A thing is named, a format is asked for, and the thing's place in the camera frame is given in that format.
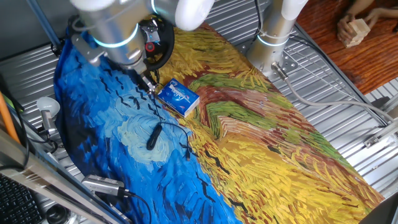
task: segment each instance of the keyboard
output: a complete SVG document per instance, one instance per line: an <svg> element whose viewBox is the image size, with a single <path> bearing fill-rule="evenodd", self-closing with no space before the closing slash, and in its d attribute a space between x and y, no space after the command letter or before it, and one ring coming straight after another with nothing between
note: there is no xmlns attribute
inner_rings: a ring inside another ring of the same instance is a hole
<svg viewBox="0 0 398 224"><path fill-rule="evenodd" d="M0 223L38 224L43 220L44 213L32 192L0 174Z"/></svg>

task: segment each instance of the small box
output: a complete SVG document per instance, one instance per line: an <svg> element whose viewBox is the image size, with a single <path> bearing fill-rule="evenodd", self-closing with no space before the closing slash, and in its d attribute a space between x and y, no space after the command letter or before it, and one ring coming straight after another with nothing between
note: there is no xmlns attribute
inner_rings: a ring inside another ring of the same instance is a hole
<svg viewBox="0 0 398 224"><path fill-rule="evenodd" d="M184 118L200 102L200 97L190 89L179 83L176 79L172 79L157 95L167 106L173 108Z"/></svg>
<svg viewBox="0 0 398 224"><path fill-rule="evenodd" d="M354 37L349 42L343 41L343 44L346 48L360 44L364 37L366 37L367 34L371 31L369 26L363 19L356 19L352 22L349 22L348 25L353 30Z"/></svg>

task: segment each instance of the wooden blocks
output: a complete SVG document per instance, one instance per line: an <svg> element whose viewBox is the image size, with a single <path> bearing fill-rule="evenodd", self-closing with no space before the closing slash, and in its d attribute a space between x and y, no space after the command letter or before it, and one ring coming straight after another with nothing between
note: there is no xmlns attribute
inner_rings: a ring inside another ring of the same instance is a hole
<svg viewBox="0 0 398 224"><path fill-rule="evenodd" d="M354 37L351 41L343 41L343 44L346 48L360 44L364 37L366 37L367 34L371 31L371 29L363 19L356 19L348 23L348 26L354 31Z"/></svg>

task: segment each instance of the blue painted cloth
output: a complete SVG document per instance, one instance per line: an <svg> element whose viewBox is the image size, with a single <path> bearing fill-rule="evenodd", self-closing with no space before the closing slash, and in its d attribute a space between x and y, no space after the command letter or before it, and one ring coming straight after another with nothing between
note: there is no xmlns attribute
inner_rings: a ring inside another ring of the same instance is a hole
<svg viewBox="0 0 398 224"><path fill-rule="evenodd" d="M83 36L96 47L92 37ZM100 67L91 66L67 40L54 82L61 104L57 128L84 175L123 181L149 204L152 223L241 223L196 158L186 160L186 149L180 145L187 141L182 130L164 124L156 147L146 149L159 118L150 96L139 91L128 75L112 70L105 58ZM159 116L178 124L158 107ZM141 201L130 198L125 204L127 217L149 222Z"/></svg>

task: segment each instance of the wooden table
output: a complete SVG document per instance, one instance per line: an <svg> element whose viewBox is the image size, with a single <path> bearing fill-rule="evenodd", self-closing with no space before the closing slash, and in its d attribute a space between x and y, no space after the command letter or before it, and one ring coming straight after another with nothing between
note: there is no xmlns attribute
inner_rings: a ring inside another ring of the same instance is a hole
<svg viewBox="0 0 398 224"><path fill-rule="evenodd" d="M363 42L346 49L336 37L336 25L349 1L309 0L298 23L365 95L398 77L398 37L392 32L395 19L380 19ZM391 7L394 1L378 5ZM376 3L357 18L377 7Z"/></svg>

